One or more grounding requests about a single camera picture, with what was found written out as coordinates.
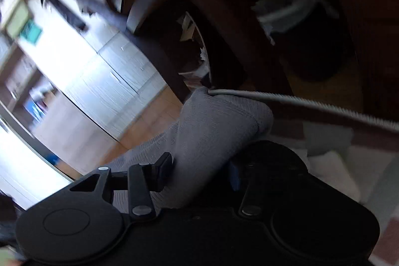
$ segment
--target metal screw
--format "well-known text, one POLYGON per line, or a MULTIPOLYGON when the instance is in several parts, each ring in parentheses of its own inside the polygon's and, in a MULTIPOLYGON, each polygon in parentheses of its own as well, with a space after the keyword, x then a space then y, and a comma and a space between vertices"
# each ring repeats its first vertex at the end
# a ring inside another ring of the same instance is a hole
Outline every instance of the metal screw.
POLYGON ((248 216, 257 216, 262 213, 262 208, 256 205, 246 205, 243 207, 241 212, 248 216))
POLYGON ((132 212, 133 212, 133 214, 135 214, 137 216, 142 216, 142 215, 150 214, 152 212, 152 208, 150 208, 147 205, 139 205, 139 206, 135 206, 134 208, 132 208, 132 212))

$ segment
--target cabinet drawer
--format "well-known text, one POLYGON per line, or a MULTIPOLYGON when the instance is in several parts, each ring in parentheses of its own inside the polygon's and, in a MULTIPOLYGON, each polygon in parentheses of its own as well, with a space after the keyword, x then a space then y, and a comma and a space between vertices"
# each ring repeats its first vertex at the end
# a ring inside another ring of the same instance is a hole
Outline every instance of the cabinet drawer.
POLYGON ((138 96, 99 56, 85 67, 65 94, 104 130, 125 105, 138 96))
POLYGON ((135 91, 156 73, 147 57, 121 33, 99 54, 135 91))

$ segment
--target red tile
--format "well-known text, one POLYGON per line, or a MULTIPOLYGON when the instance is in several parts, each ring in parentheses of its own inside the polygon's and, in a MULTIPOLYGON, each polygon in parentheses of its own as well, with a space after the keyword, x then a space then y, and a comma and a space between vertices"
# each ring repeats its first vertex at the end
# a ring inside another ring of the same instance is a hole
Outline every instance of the red tile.
POLYGON ((373 254, 387 263, 395 265, 399 260, 399 220, 391 218, 383 235, 377 242, 373 254))

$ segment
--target gray fabric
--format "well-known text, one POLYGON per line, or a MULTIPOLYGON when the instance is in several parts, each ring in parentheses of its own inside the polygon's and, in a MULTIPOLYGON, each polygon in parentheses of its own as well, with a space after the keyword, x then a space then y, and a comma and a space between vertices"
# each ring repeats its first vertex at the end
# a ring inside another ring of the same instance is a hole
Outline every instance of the gray fabric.
MULTIPOLYGON (((184 104, 179 121, 159 136, 129 150, 108 166, 126 171, 134 164, 154 163, 170 152, 175 168, 165 189, 151 192, 154 206, 179 208, 206 185, 215 173, 253 137, 269 131, 273 114, 259 101, 231 95, 210 96, 196 90, 184 104)), ((114 206, 128 212, 127 191, 115 191, 114 206)))

